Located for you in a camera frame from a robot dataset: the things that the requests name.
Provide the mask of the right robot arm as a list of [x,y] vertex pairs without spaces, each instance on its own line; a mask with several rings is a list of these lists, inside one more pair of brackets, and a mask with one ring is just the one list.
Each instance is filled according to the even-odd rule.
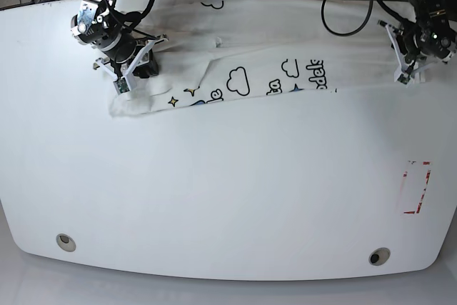
[[117,0],[81,0],[79,11],[71,20],[71,32],[80,44],[98,49],[104,56],[94,63],[104,69],[115,85],[132,87],[135,78],[148,79],[159,74],[152,46],[165,36],[154,36],[137,26],[151,12],[155,0],[148,0],[143,11],[121,13]]

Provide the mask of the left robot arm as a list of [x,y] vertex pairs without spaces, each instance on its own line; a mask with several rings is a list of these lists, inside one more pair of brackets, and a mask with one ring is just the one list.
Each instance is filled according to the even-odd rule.
[[398,67],[394,74],[397,82],[408,85],[418,83],[420,74],[441,62],[447,64],[456,55],[456,30],[450,25],[449,0],[408,0],[413,7],[415,20],[411,21],[389,7],[384,0],[368,0],[362,24],[353,31],[341,33],[331,29],[325,19],[327,0],[321,3],[321,21],[334,36],[348,37],[358,34],[371,18],[374,4],[378,4],[398,26],[379,21],[388,34],[395,51]]

